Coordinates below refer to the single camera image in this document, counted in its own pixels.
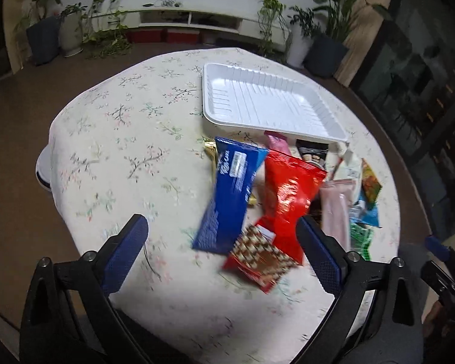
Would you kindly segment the person's right hand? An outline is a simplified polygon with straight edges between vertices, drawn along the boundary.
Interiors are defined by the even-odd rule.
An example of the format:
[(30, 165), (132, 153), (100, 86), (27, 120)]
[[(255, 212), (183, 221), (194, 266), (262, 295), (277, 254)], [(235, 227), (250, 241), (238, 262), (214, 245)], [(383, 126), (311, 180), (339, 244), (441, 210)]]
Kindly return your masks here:
[(423, 337), (430, 338), (432, 335), (446, 337), (448, 334), (448, 313), (439, 300), (435, 301), (431, 310), (423, 321)]

